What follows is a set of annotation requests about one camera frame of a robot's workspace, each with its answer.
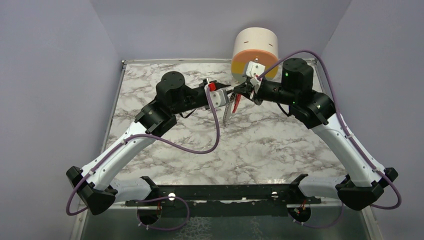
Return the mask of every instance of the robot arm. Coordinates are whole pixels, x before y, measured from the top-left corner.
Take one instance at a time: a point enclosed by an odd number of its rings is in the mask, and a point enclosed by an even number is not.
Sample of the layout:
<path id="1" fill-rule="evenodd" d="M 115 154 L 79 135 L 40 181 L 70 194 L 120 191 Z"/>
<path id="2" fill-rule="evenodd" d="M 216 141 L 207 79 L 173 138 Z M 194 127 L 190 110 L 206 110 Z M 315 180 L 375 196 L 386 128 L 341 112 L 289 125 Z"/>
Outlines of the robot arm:
<path id="1" fill-rule="evenodd" d="M 344 133 L 331 98 L 312 90 L 313 68 L 301 58 L 287 59 L 283 63 L 281 83 L 258 79 L 254 73 L 264 70 L 265 66 L 249 62 L 244 70 L 247 80 L 236 86 L 234 93 L 243 95 L 257 105 L 263 101 L 288 105 L 289 114 L 317 134 L 348 172 L 346 177 L 306 176 L 299 183 L 302 193 L 307 197 L 337 198 L 354 210 L 361 210 L 374 203 L 388 185 L 378 171 L 385 173 L 391 181 L 395 180 L 398 173 L 393 168 L 384 168 L 353 134 Z M 350 138 L 359 145 L 376 170 L 367 163 Z"/>
<path id="2" fill-rule="evenodd" d="M 283 202 L 294 203 L 305 197 L 329 197 L 340 199 L 354 210 L 361 210 L 374 203 L 383 194 L 388 182 L 370 167 L 349 138 L 356 140 L 372 164 L 377 170 L 384 172 L 390 181 L 394 181 L 398 173 L 393 168 L 384 168 L 378 163 L 355 136 L 344 135 L 333 101 L 324 93 L 312 90 L 312 67 L 300 58 L 286 60 L 281 83 L 258 80 L 253 73 L 260 73 L 261 70 L 263 72 L 264 69 L 265 66 L 250 62 L 245 69 L 246 82 L 236 86 L 233 92 L 257 105 L 263 101 L 288 105 L 290 114 L 327 143 L 348 175 L 312 177 L 302 174 L 287 185 L 265 186 L 270 189 L 269 196 L 260 194 L 252 199 L 268 199 L 278 195 Z M 185 85 L 181 73 L 166 73 L 156 85 L 155 99 L 141 109 L 121 137 L 92 162 L 82 168 L 73 166 L 66 172 L 74 193 L 78 194 L 93 215 L 104 212 L 114 202 L 141 200 L 157 195 L 158 186 L 148 177 L 128 181 L 119 181 L 114 177 L 155 140 L 164 141 L 160 137 L 177 123 L 175 114 L 208 107 L 208 97 L 214 108 L 225 106 L 229 102 L 224 89 L 228 85 L 215 82 L 216 89 L 211 89 L 212 93 L 205 91 L 206 85 L 211 86 L 207 79 L 199 87 L 190 88 Z M 278 194 L 272 190 L 276 188 L 284 190 Z"/>
<path id="3" fill-rule="evenodd" d="M 214 108 L 225 106 L 228 86 L 204 79 L 199 87 L 190 88 L 180 72 L 164 74 L 156 85 L 156 97 L 141 109 L 125 133 L 90 163 L 82 168 L 73 166 L 66 172 L 74 192 L 94 215 L 104 212 L 114 202 L 145 199 L 154 185 L 150 179 L 120 181 L 114 177 L 155 140 L 168 142 L 160 137 L 177 124 L 175 114 L 209 108 L 207 94 Z"/>

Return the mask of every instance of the white marble tabletop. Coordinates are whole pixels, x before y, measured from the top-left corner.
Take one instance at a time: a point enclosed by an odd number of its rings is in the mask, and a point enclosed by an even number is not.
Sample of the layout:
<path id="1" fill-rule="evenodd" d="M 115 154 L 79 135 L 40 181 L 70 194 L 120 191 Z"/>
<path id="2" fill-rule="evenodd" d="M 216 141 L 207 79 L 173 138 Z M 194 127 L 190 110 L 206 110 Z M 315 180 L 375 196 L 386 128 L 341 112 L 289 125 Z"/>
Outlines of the white marble tabletop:
<path id="1" fill-rule="evenodd" d="M 231 79 L 230 63 L 127 64 L 107 146 L 122 135 L 134 116 L 156 95 L 156 84 L 169 71 L 181 72 L 189 87 L 204 78 L 221 83 Z M 281 71 L 276 76 L 280 79 Z M 314 75 L 314 89 L 321 91 Z M 158 185 L 289 183 L 299 174 L 335 177 L 346 174 L 328 146 L 293 116 L 286 117 L 275 103 L 256 106 L 242 99 L 227 126 L 220 118 L 220 142 L 209 154 L 197 155 L 156 141 L 139 153 L 116 176 L 128 180 L 149 176 Z M 210 110 L 198 109 L 162 137 L 186 148 L 207 150 L 215 142 Z"/>

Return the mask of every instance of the light purple wall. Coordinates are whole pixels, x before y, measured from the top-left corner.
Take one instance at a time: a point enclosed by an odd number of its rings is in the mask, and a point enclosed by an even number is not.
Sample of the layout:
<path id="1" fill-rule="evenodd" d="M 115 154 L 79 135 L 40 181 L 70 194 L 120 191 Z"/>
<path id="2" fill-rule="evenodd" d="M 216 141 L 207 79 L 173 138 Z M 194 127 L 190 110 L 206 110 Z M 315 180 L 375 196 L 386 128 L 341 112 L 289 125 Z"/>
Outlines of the light purple wall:
<path id="1" fill-rule="evenodd" d="M 91 0 L 126 59 L 231 58 L 236 35 L 271 29 L 279 53 L 321 53 L 351 0 Z"/>
<path id="2" fill-rule="evenodd" d="M 344 118 L 395 167 L 403 204 L 374 212 L 388 240 L 424 236 L 424 1 L 353 0 L 323 51 Z M 394 204 L 387 188 L 378 201 Z"/>
<path id="3" fill-rule="evenodd" d="M 0 2 L 0 239 L 69 238 L 65 172 L 99 154 L 120 66 L 88 0 Z"/>

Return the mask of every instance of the wire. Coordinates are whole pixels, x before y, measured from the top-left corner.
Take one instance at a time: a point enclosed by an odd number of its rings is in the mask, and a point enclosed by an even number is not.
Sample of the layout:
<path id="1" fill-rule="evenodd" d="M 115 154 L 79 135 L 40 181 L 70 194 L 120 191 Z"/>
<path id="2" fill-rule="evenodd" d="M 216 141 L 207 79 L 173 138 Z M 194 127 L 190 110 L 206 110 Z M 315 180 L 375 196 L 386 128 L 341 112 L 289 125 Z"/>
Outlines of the wire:
<path id="1" fill-rule="evenodd" d="M 337 119 L 338 119 L 338 121 L 339 121 L 339 123 L 341 125 L 341 128 L 343 129 L 344 133 L 346 134 L 346 136 L 351 136 L 352 134 L 349 132 L 348 127 L 346 126 L 346 123 L 345 123 L 345 121 L 342 118 L 342 114 L 341 114 L 340 109 L 339 109 L 339 103 L 337 101 L 336 94 L 334 93 L 333 83 L 332 83 L 332 81 L 330 79 L 329 71 L 327 70 L 327 67 L 324 64 L 324 61 L 322 60 L 322 58 L 317 53 L 315 53 L 315 52 L 313 52 L 311 50 L 305 50 L 305 49 L 292 52 L 289 55 L 287 55 L 287 56 L 281 58 L 280 60 L 278 60 L 276 63 L 274 63 L 272 66 L 270 66 L 267 70 L 265 70 L 261 75 L 259 75 L 257 78 L 258 79 L 263 78 L 272 69 L 274 69 L 275 67 L 277 67 L 278 65 L 280 65 L 282 62 L 284 62 L 284 60 L 290 58 L 291 56 L 293 56 L 295 54 L 299 54 L 299 53 L 308 53 L 308 54 L 311 54 L 321 64 L 322 69 L 324 71 L 325 78 L 327 78 L 327 82 L 328 82 L 328 87 L 329 87 L 330 93 L 332 95 L 332 99 L 333 99 L 334 106 L 335 106 L 335 114 L 337 116 Z M 390 187 L 393 189 L 394 193 L 396 194 L 397 203 L 395 205 L 393 205 L 393 206 L 380 206 L 380 205 L 375 205 L 375 204 L 371 204 L 371 206 L 374 207 L 374 208 L 384 209 L 384 210 L 397 209 L 402 204 L 402 196 L 401 196 L 401 193 L 399 192 L 399 190 L 396 188 L 396 186 L 393 184 L 393 182 L 384 173 L 382 173 L 380 170 L 378 170 L 377 167 L 371 162 L 371 160 L 368 158 L 368 156 L 365 154 L 365 152 L 362 150 L 362 148 L 356 142 L 355 138 L 354 137 L 349 137 L 348 139 L 353 144 L 353 146 L 355 147 L 355 149 L 359 152 L 359 154 L 361 155 L 361 157 L 363 157 L 363 159 L 365 160 L 365 162 L 372 168 L 372 170 L 374 172 L 376 172 L 378 175 L 380 175 L 390 185 Z"/>
<path id="2" fill-rule="evenodd" d="M 160 200 L 164 200 L 164 199 L 170 199 L 170 198 L 180 200 L 185 205 L 185 208 L 187 209 L 187 216 L 185 217 L 185 220 L 180 225 L 174 226 L 174 227 L 171 227 L 171 228 L 163 228 L 163 227 L 145 225 L 140 220 L 140 214 L 139 214 L 139 211 L 137 211 L 137 220 L 139 221 L 138 226 L 144 226 L 144 227 L 146 227 L 147 230 L 148 229 L 154 229 L 154 230 L 160 230 L 160 231 L 175 231 L 175 230 L 178 230 L 178 229 L 184 227 L 184 225 L 186 225 L 189 222 L 189 219 L 190 219 L 190 208 L 189 208 L 189 205 L 187 204 L 187 202 L 184 199 L 182 199 L 181 197 L 178 197 L 178 196 L 162 196 L 162 197 L 149 199 L 149 200 L 138 200 L 138 202 L 139 203 L 151 203 L 151 202 L 160 201 Z"/>
<path id="3" fill-rule="evenodd" d="M 279 103 L 277 103 L 277 106 L 279 107 L 279 109 L 282 111 L 282 113 L 284 113 L 287 117 L 290 117 L 291 115 L 292 115 L 292 113 L 291 112 L 289 112 L 289 113 L 287 113 L 285 110 L 284 110 L 284 108 L 279 104 Z"/>
<path id="4" fill-rule="evenodd" d="M 340 220 L 342 219 L 343 213 L 345 212 L 345 208 L 344 208 L 344 204 L 343 202 L 341 203 L 341 210 L 340 210 L 340 214 L 338 215 L 338 217 L 332 222 L 329 223 L 327 225 L 323 225 L 323 226 L 314 226 L 314 225 L 309 225 L 307 223 L 304 222 L 300 222 L 295 220 L 295 218 L 289 214 L 289 216 L 293 219 L 293 222 L 302 225 L 303 227 L 307 227 L 307 228 L 311 228 L 311 229 L 326 229 L 326 228 L 330 228 L 336 224 L 338 224 L 340 222 Z"/>
<path id="5" fill-rule="evenodd" d="M 194 109 L 194 110 L 193 110 L 193 111 L 191 111 L 189 114 L 187 114 L 187 116 L 183 116 L 183 114 L 182 114 L 182 113 L 180 113 L 179 115 L 180 115 L 183 119 L 186 119 L 186 118 L 190 117 L 190 115 L 192 115 L 195 111 L 196 111 L 196 109 Z"/>
<path id="6" fill-rule="evenodd" d="M 133 140 L 133 139 L 138 139 L 138 138 L 151 138 L 151 139 L 156 139 L 158 141 L 164 142 L 168 145 L 171 145 L 173 147 L 176 147 L 177 149 L 181 149 L 183 151 L 192 153 L 192 154 L 208 154 L 211 153 L 213 150 L 215 150 L 218 147 L 218 143 L 220 142 L 220 123 L 218 121 L 218 116 L 217 116 L 217 112 L 215 111 L 214 108 L 214 104 L 212 103 L 211 100 L 211 95 L 209 94 L 211 92 L 211 90 L 209 89 L 209 87 L 205 88 L 206 90 L 206 98 L 207 98 L 207 103 L 209 104 L 210 110 L 212 112 L 213 115 L 213 120 L 215 121 L 215 126 L 216 126 L 216 139 L 215 139 L 215 144 L 208 150 L 205 151 L 198 151 L 198 150 L 192 150 L 192 149 L 188 149 L 186 147 L 180 146 L 178 144 L 175 144 L 169 140 L 163 139 L 161 137 L 155 136 L 155 135 L 151 135 L 151 134 L 134 134 L 126 139 L 124 139 L 123 141 L 125 142 L 125 144 L 127 144 L 129 141 Z M 66 203 L 66 214 L 69 216 L 75 216 L 77 214 L 80 214 L 82 212 L 84 212 L 85 210 L 88 209 L 88 207 L 84 207 L 83 209 L 80 209 L 76 212 L 71 212 L 70 208 L 71 208 L 71 202 L 72 199 L 74 198 L 75 194 L 77 193 L 77 190 L 80 189 L 81 185 L 92 175 L 96 172 L 96 170 L 114 153 L 116 152 L 120 147 L 122 147 L 123 145 L 125 145 L 124 143 L 120 142 L 118 143 L 114 148 L 112 148 L 100 161 L 98 161 L 98 163 L 92 168 L 90 169 L 90 171 L 76 184 L 76 186 L 73 188 L 67 203 Z"/>

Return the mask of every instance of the black plastic housing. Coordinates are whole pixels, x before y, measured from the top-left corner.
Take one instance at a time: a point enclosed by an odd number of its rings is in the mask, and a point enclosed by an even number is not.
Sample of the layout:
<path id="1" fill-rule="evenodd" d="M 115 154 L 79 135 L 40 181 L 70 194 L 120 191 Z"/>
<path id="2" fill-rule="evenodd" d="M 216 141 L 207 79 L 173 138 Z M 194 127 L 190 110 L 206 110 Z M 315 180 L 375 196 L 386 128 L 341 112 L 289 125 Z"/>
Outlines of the black plastic housing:
<path id="1" fill-rule="evenodd" d="M 386 168 L 384 172 L 392 182 L 398 177 L 398 172 L 392 167 Z M 338 198 L 346 206 L 360 211 L 377 201 L 384 193 L 384 188 L 388 186 L 388 183 L 382 178 L 379 182 L 373 182 L 371 185 L 369 187 L 355 186 L 349 175 L 347 175 L 345 180 L 337 184 L 335 188 L 337 189 Z"/>
<path id="2" fill-rule="evenodd" d="M 289 58 L 282 64 L 282 88 L 295 93 L 312 89 L 314 68 L 301 58 Z"/>
<path id="3" fill-rule="evenodd" d="M 81 173 L 81 169 L 76 166 L 72 166 L 66 171 L 66 176 L 74 188 L 83 178 Z M 98 215 L 106 211 L 115 202 L 115 195 L 118 192 L 111 186 L 105 191 L 96 190 L 93 188 L 93 185 L 84 181 L 76 193 L 88 209 L 90 209 L 91 213 Z"/>
<path id="4" fill-rule="evenodd" d="M 177 71 L 170 71 L 162 76 L 156 84 L 155 100 L 171 114 L 184 113 L 208 105 L 204 85 L 188 87 L 183 74 Z"/>
<path id="5" fill-rule="evenodd" d="M 298 104 L 289 106 L 289 111 L 308 129 L 321 124 L 327 125 L 329 119 L 336 113 L 333 100 L 324 93 L 311 90 Z"/>

